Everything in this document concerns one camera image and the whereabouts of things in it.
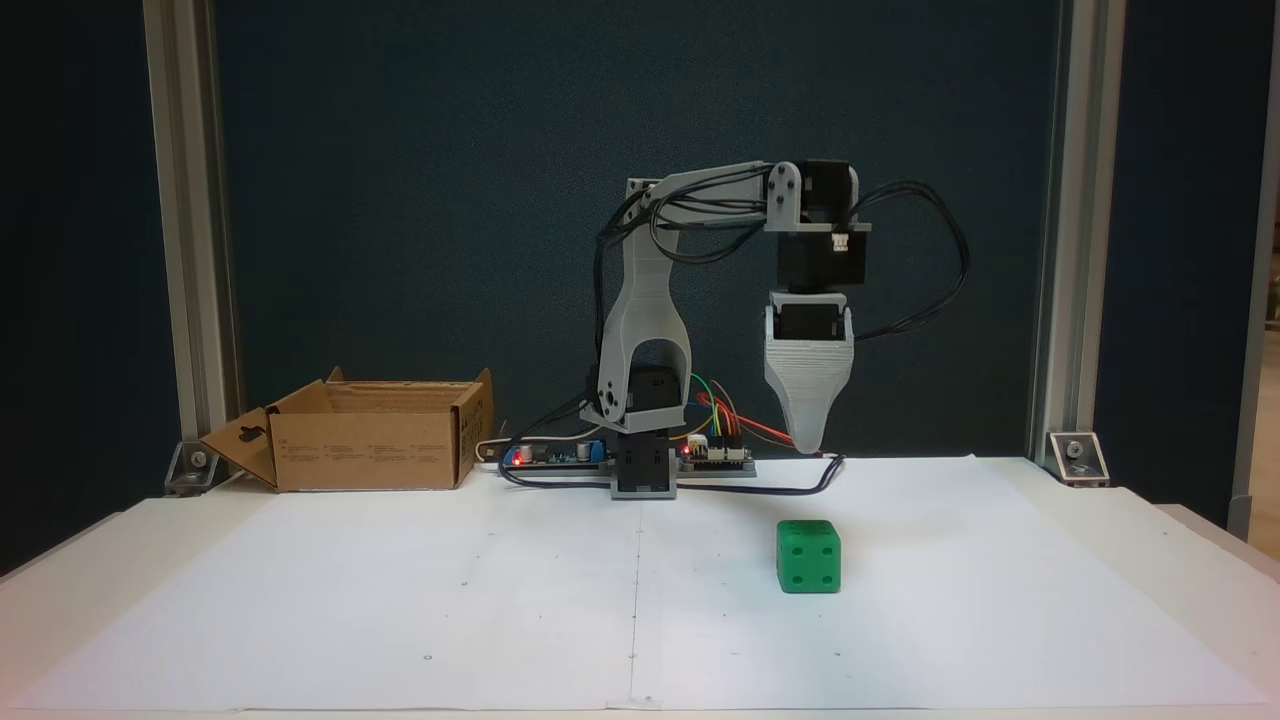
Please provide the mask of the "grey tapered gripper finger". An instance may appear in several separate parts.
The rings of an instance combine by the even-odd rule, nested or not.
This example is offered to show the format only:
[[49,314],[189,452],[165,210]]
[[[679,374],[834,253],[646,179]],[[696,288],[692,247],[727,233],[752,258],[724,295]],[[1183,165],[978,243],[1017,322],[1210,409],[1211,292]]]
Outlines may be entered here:
[[829,410],[849,382],[852,360],[851,345],[765,346],[765,380],[780,401],[796,451],[819,451]]

